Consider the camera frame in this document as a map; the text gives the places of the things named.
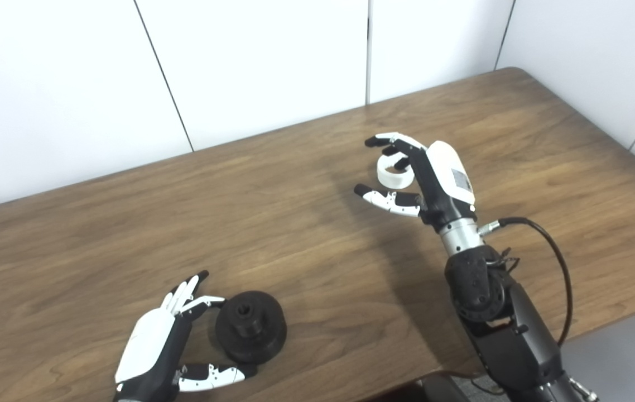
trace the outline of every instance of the black cable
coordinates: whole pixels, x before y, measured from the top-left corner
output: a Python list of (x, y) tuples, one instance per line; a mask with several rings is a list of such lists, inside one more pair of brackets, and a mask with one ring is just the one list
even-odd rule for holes
[(563, 331), (560, 333), (558, 339), (558, 346), (562, 346), (565, 342), (565, 338), (568, 337), (568, 331), (570, 331), (570, 324), (573, 322), (573, 286), (570, 283), (570, 273), (568, 272), (568, 265), (565, 263), (565, 258), (560, 252), (558, 245), (555, 244), (555, 240), (550, 237), (550, 234), (539, 226), (536, 222), (526, 217), (505, 217), (498, 220), (499, 224), (503, 226), (509, 226), (509, 224), (526, 224), (532, 227), (535, 231), (539, 232), (544, 239), (548, 242), (550, 247), (555, 253), (555, 257), (558, 259), (560, 269), (563, 271), (563, 281), (565, 282), (565, 299), (566, 299), (566, 311), (565, 311), (565, 323), (563, 323)]
[(473, 385), (479, 391), (486, 392), (486, 394), (489, 394), (489, 395), (501, 396), (503, 394), (506, 394), (506, 391), (503, 391), (503, 389), (501, 389), (501, 391), (496, 391), (496, 392), (486, 389), (485, 387), (482, 387), (479, 384), (476, 384), (476, 381), (474, 381), (474, 379), (471, 379), (471, 385)]

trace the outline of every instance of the robotic finger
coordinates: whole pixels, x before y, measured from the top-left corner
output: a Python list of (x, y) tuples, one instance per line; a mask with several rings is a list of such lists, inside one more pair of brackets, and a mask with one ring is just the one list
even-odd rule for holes
[(185, 364), (180, 369), (179, 392), (197, 392), (229, 386), (257, 374), (254, 364), (214, 366), (213, 364)]
[(400, 216), (418, 217), (422, 211), (421, 198), (416, 193), (374, 190), (369, 186), (355, 186), (355, 193), (368, 203)]

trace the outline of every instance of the label on robotic hand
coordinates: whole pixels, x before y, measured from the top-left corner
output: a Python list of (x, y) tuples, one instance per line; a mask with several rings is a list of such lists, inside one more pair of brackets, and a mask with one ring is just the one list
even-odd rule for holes
[(444, 192), (473, 205), (475, 197), (471, 182), (454, 148), (446, 142), (436, 141), (427, 149), (427, 157)]

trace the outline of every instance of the cable connector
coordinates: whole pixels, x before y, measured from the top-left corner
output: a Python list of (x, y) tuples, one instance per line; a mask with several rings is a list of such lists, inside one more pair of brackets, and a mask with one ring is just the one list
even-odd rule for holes
[(503, 226), (501, 226), (501, 222), (499, 221), (493, 221), (491, 223), (487, 223), (485, 224), (485, 226), (481, 226), (479, 227), (476, 232), (481, 236), (481, 237), (486, 237), (488, 235), (490, 235), (491, 233), (498, 231), (499, 229), (501, 229)]
[(595, 392), (590, 391), (589, 389), (587, 389), (587, 387), (583, 387), (583, 384), (575, 381), (573, 377), (568, 377), (568, 381), (570, 382), (570, 386), (575, 389), (575, 392), (578, 392), (578, 394), (580, 394), (585, 402), (598, 402), (598, 400), (600, 400)]

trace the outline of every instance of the gray floor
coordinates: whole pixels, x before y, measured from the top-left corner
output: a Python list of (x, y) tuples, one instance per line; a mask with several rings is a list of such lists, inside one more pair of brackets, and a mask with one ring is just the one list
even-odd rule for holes
[[(567, 341), (562, 352), (565, 369), (602, 402), (635, 400), (635, 316)], [(473, 402), (507, 402), (475, 389), (468, 380), (455, 381)], [(488, 379), (477, 382), (490, 384)]]

